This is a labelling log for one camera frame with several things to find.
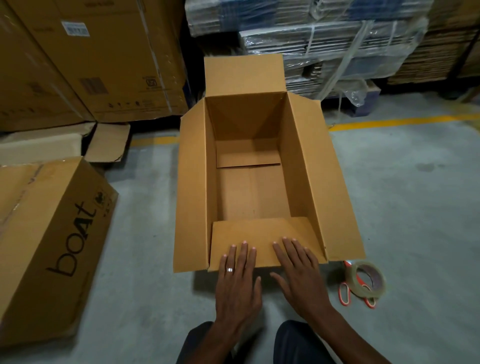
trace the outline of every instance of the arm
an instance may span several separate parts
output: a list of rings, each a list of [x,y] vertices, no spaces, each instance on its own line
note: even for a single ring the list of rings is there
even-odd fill
[[[222,364],[262,308],[260,277],[252,284],[257,251],[253,247],[248,254],[248,244],[243,242],[235,266],[236,250],[231,246],[228,256],[225,254],[220,260],[216,319],[186,364]]]
[[[278,282],[287,301],[310,327],[335,351],[345,364],[389,364],[377,350],[360,337],[342,315],[333,308],[325,283],[318,270],[318,260],[296,240],[284,238],[287,255],[273,244],[288,282],[270,273]]]

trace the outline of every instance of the person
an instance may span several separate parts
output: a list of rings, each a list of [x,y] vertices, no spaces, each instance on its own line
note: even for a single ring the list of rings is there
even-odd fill
[[[283,245],[287,254],[277,243],[273,243],[273,249],[287,280],[276,273],[270,276],[278,282],[288,303],[306,323],[286,321],[280,326],[273,363],[335,363],[317,335],[345,364],[389,363],[333,308],[315,255],[295,239],[283,238]],[[248,254],[248,244],[243,242],[236,265],[235,254],[236,246],[233,245],[228,255],[220,260],[215,322],[203,323],[190,331],[177,364],[235,362],[231,351],[262,308],[260,277],[253,283],[256,249],[253,247]]]

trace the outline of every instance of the finger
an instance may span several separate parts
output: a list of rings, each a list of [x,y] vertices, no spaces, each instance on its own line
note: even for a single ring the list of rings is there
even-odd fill
[[[250,254],[248,254],[247,263],[245,264],[245,271],[243,272],[243,276],[245,278],[252,280],[253,269],[255,268],[256,261],[257,261],[257,248],[252,247],[252,249],[250,249]]]
[[[283,279],[283,277],[279,274],[276,274],[274,272],[270,273],[270,276],[276,280],[278,285],[280,286],[283,295],[287,300],[290,300],[291,293],[290,293],[290,286],[288,285],[287,281]]]
[[[300,245],[299,241],[297,239],[292,239],[292,244],[295,247],[295,250],[297,251],[297,254],[303,265],[308,267],[311,266],[312,264],[310,259],[307,257],[307,253],[305,253],[305,249]]]
[[[257,277],[253,286],[253,308],[260,310],[262,308],[262,279]]]
[[[218,279],[225,277],[225,263],[227,262],[227,255],[223,254],[220,258],[220,267],[218,268]]]
[[[275,251],[275,255],[278,258],[278,261],[280,262],[280,264],[285,270],[293,267],[292,262],[290,262],[290,259],[282,251],[282,248],[280,248],[280,245],[278,245],[276,242],[273,242],[273,250]]]
[[[245,268],[245,262],[247,261],[248,244],[243,242],[240,246],[240,254],[237,259],[237,265],[235,266],[235,276],[243,277],[243,269]]]
[[[232,245],[228,252],[227,263],[225,264],[225,266],[227,267],[225,277],[233,275],[233,271],[235,270],[235,253],[236,252],[237,252],[237,247],[235,245]]]
[[[282,238],[283,245],[285,246],[285,250],[287,251],[288,257],[290,258],[293,266],[298,267],[301,264],[299,255],[295,246],[292,244],[290,239],[286,238],[285,236]]]
[[[310,260],[312,267],[318,269],[318,259],[315,254],[309,249],[305,248],[305,254],[307,255],[308,259]]]

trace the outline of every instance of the person's right hand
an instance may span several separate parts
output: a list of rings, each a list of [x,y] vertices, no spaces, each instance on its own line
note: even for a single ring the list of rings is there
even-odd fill
[[[283,291],[293,309],[316,330],[321,327],[334,312],[327,289],[318,270],[318,259],[308,248],[304,248],[293,239],[283,238],[288,256],[274,242],[273,249],[285,270],[287,281],[276,273],[270,273]]]

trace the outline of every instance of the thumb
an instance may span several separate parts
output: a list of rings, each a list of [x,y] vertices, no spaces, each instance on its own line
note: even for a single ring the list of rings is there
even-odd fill
[[[262,308],[262,279],[257,277],[253,286],[253,306],[260,310]]]
[[[274,272],[271,272],[270,276],[277,281],[278,285],[280,286],[283,292],[283,295],[287,300],[289,300],[291,297],[291,293],[290,293],[290,286],[288,285],[287,281],[284,280],[281,275],[276,274]]]

